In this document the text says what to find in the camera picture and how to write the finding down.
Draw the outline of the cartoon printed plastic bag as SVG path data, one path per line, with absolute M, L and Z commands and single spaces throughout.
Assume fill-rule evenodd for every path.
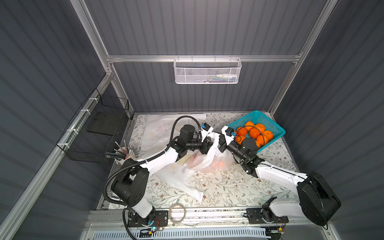
M 199 150 L 196 150 L 191 154 L 187 154 L 189 158 L 184 163 L 184 167 L 195 172 L 218 173 L 227 170 L 234 163 L 234 157 L 228 150 L 223 153 L 220 152 L 219 134 L 210 133 L 205 140 L 209 138 L 213 140 L 213 144 L 208 153 L 202 154 Z

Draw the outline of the teal plastic basket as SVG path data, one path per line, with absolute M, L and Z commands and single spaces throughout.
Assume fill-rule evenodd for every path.
M 272 132 L 274 135 L 274 138 L 268 144 L 261 147 L 260 151 L 267 148 L 267 146 L 277 141 L 286 133 L 286 131 L 280 125 L 278 125 L 271 118 L 269 118 L 268 116 L 266 116 L 264 113 L 260 111 L 253 111 L 245 115 L 244 117 L 239 118 L 233 123 L 229 124 L 228 127 L 236 130 L 239 127 L 243 127 L 246 122 L 253 122 L 254 124 L 263 124 L 266 127 L 266 130 Z

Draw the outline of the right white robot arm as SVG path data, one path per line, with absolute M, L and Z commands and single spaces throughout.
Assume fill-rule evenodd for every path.
M 305 217 L 318 226 L 325 226 L 342 205 L 322 175 L 289 171 L 259 158 L 254 140 L 238 144 L 233 137 L 221 134 L 218 149 L 229 151 L 248 175 L 274 182 L 296 194 L 295 198 L 268 199 L 259 214 L 266 223 L 274 223 L 281 217 Z

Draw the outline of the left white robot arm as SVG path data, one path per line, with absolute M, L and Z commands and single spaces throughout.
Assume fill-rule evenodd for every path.
M 107 180 L 103 192 L 105 199 L 110 203 L 125 206 L 147 222 L 152 221 L 155 208 L 144 197 L 149 177 L 177 162 L 188 151 L 199 150 L 206 154 L 213 144 L 212 140 L 206 138 L 213 130 L 214 128 L 206 123 L 199 131 L 192 125 L 184 125 L 176 137 L 174 131 L 171 131 L 170 142 L 160 153 L 145 160 L 125 160 L 120 170 Z

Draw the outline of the orange mandarin left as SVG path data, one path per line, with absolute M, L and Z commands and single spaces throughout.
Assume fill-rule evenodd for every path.
M 236 130 L 237 136 L 246 136 L 248 133 L 247 129 L 245 127 L 239 127 Z

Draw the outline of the orange mandarin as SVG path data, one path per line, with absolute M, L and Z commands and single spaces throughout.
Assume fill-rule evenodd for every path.
M 261 132 L 257 128 L 251 128 L 249 130 L 249 136 L 253 139 L 256 139 L 260 134 Z
M 259 136 L 257 136 L 256 138 L 256 142 L 258 143 L 258 145 L 260 146 L 265 146 L 266 144 L 268 144 L 270 141 L 269 137 L 267 135 L 264 135 L 264 134 L 260 134 Z
M 247 129 L 245 127 L 239 127 L 236 130 L 237 136 L 246 136 L 248 133 Z
M 268 130 L 264 131 L 263 135 L 265 135 L 269 139 L 269 141 L 271 141 L 274 138 L 274 134 Z
M 244 125 L 244 129 L 246 129 L 247 131 L 251 130 L 254 127 L 255 127 L 255 124 L 251 121 L 246 122 Z

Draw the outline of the orange mandarin front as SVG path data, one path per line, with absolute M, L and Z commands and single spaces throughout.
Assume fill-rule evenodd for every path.
M 264 134 L 260 134 L 259 136 L 257 136 L 256 138 L 256 142 L 258 143 L 258 145 L 260 146 L 265 146 L 266 144 L 268 144 L 270 141 L 269 137 L 267 135 L 264 135 Z

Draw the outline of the orange mandarin centre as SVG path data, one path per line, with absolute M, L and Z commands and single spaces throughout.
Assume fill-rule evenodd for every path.
M 249 136 L 253 139 L 256 139 L 260 134 L 261 132 L 257 128 L 251 128 L 249 130 Z

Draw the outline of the orange mandarin top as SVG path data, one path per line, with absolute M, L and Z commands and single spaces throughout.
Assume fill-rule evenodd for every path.
M 244 125 L 244 129 L 246 129 L 247 131 L 251 130 L 254 127 L 255 127 L 255 124 L 251 121 L 246 122 Z

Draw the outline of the orange mandarin right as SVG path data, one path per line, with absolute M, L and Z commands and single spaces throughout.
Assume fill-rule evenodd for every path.
M 271 141 L 274 138 L 274 134 L 268 130 L 264 131 L 263 135 L 265 135 L 269 139 L 269 141 Z

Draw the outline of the clear plastic bag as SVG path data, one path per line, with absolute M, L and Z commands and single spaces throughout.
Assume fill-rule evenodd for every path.
M 196 171 L 187 166 L 186 162 L 192 157 L 191 154 L 187 154 L 176 163 L 170 164 L 156 172 L 156 176 L 165 182 L 168 186 L 177 188 L 185 192 L 190 197 L 195 198 L 201 202 L 203 200 L 203 192 L 193 188 L 188 184 L 193 174 Z

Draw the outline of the white plastic bag rear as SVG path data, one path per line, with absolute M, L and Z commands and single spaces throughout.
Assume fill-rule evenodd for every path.
M 154 148 L 154 151 L 160 151 L 165 148 L 169 142 L 174 122 L 181 116 L 183 115 L 148 115 L 142 137 L 141 150 L 146 152 Z M 190 116 L 197 119 L 199 123 L 207 119 L 206 114 L 191 114 Z M 194 120 L 183 118 L 176 124 L 174 137 L 178 136 L 181 127 L 187 124 L 193 125 L 196 130 L 199 129 Z

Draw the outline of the white pen cup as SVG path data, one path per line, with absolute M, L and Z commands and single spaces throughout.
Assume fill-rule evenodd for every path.
M 119 144 L 117 141 L 111 142 L 104 153 L 106 159 L 111 159 L 122 165 L 128 159 L 136 159 L 134 151 L 128 147 L 126 139 L 123 140 L 123 144 Z

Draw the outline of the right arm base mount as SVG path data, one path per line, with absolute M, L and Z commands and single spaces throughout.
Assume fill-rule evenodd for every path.
M 287 224 L 288 217 L 277 217 L 270 208 L 247 208 L 243 217 L 247 218 L 250 224 Z

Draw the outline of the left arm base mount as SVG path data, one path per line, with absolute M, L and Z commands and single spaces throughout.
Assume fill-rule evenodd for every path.
M 166 227 L 168 225 L 168 211 L 151 211 L 146 218 L 138 214 L 128 213 L 128 227 Z

